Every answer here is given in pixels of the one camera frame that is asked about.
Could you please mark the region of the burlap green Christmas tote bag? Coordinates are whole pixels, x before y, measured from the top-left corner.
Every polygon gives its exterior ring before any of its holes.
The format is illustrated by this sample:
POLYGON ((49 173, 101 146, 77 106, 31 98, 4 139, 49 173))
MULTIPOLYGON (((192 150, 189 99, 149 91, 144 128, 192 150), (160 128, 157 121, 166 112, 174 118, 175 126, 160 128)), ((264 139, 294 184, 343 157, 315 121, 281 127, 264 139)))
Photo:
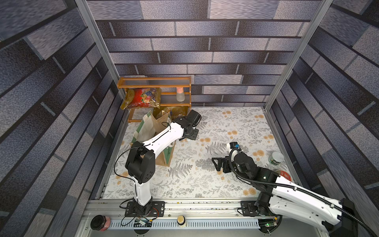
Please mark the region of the burlap green Christmas tote bag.
MULTIPOLYGON (((136 141, 142 143, 155 137, 164 129, 166 129, 166 122, 172 122, 171 116, 168 113, 165 113, 164 115, 156 119, 153 116, 152 112, 148 112, 146 115, 144 115, 142 121, 140 122, 136 131, 134 132, 130 145, 132 145, 136 141)), ((174 148, 175 142, 169 144, 156 158, 156 165, 170 167, 172 156, 174 153, 174 148)))

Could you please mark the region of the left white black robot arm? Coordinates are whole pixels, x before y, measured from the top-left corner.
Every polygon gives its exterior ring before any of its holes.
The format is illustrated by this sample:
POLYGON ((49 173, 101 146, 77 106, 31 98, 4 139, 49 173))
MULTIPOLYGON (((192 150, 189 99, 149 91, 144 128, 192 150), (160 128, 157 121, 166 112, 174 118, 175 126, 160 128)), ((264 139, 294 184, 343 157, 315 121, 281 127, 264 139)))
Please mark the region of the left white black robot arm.
POLYGON ((134 181, 135 196, 127 203, 125 216, 146 216, 151 212, 153 198, 150 180, 156 170, 156 158, 176 140, 195 140, 198 134, 196 126, 200 121, 201 115, 192 110, 187 116, 176 118, 171 123, 163 122, 164 130, 155 137, 142 143, 133 143, 125 168, 134 181))

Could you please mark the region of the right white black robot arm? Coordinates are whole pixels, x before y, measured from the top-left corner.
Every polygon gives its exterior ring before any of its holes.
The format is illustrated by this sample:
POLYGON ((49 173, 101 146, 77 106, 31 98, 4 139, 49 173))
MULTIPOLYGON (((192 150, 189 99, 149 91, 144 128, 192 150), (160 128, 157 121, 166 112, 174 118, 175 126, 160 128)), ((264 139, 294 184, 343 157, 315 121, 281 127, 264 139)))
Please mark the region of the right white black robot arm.
POLYGON ((325 197, 305 189, 277 172, 259 167, 242 152, 237 143, 231 144, 228 156, 212 158, 217 171, 232 173, 243 183, 260 192, 254 201, 242 201, 238 213, 244 217, 266 216, 272 220, 261 221, 264 234, 276 230, 284 216, 316 227, 330 237, 357 237, 361 226, 371 236, 375 232, 356 216, 352 201, 325 197))

